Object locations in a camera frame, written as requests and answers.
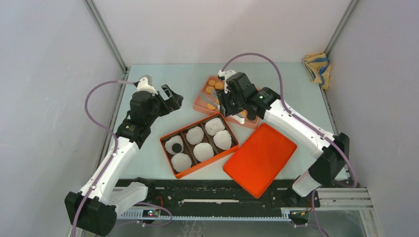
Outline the black round cookie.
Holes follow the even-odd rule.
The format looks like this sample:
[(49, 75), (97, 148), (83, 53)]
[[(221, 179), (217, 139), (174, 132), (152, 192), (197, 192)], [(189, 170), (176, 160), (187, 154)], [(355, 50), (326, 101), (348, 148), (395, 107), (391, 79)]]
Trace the black round cookie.
[(181, 153), (183, 151), (183, 145), (180, 143), (174, 143), (171, 147), (174, 154)]

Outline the pink cookie tray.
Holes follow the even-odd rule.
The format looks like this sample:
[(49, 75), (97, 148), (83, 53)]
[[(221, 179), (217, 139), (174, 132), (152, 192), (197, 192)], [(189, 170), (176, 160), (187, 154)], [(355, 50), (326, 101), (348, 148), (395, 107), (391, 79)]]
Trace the pink cookie tray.
[[(212, 96), (211, 92), (213, 89), (223, 89), (223, 82), (218, 79), (217, 76), (209, 76), (206, 80), (204, 85), (202, 86), (201, 90), (196, 97), (193, 109), (197, 112), (201, 112), (207, 115), (212, 115), (215, 113), (219, 113), (218, 108), (218, 99)], [(248, 120), (245, 118), (245, 122), (243, 124), (239, 123), (232, 117), (225, 118), (228, 122), (232, 122), (250, 129), (256, 129), (259, 125), (260, 119), (257, 118), (256, 120)]]

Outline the orange box lid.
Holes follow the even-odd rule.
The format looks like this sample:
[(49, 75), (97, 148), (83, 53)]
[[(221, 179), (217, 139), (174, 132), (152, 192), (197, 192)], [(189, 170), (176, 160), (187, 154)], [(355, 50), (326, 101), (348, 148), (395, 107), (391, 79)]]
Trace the orange box lid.
[(296, 143), (263, 123), (225, 163), (223, 171), (252, 197), (260, 198), (296, 150)]

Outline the orange compartment box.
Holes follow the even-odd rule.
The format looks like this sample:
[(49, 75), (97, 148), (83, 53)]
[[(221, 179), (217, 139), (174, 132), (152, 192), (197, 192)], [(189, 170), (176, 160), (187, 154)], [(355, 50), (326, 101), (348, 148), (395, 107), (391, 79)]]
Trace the orange compartment box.
[(239, 142), (220, 114), (160, 138), (170, 168), (181, 179), (238, 150)]

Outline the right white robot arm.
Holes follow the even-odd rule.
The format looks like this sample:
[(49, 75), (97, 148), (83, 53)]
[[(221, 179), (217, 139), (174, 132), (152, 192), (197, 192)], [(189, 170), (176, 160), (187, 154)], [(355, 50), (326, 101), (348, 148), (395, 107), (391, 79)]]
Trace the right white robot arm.
[(288, 191), (287, 199), (291, 205), (301, 206), (313, 190), (328, 185), (347, 165), (349, 137), (346, 134), (334, 135), (316, 126), (291, 108), (279, 93), (268, 87), (256, 88), (242, 72), (219, 71), (218, 78), (224, 83), (224, 88), (213, 91), (213, 95), (219, 100), (224, 116), (237, 118), (239, 112), (245, 110), (248, 119), (260, 118), (285, 132), (315, 158)]

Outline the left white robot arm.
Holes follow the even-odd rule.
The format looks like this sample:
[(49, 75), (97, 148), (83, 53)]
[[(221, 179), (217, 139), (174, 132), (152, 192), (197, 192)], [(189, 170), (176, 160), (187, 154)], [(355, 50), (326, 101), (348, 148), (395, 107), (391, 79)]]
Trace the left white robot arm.
[(133, 182), (121, 191), (114, 191), (121, 173), (137, 154), (151, 133), (154, 121), (181, 108), (183, 96), (162, 85), (165, 100), (153, 86), (135, 82), (136, 91), (129, 102), (130, 109), (116, 132), (111, 132), (114, 146), (77, 192), (69, 192), (65, 206), (72, 224), (71, 236), (83, 229), (99, 236), (108, 235), (122, 213), (135, 204), (152, 205), (156, 192), (145, 184)]

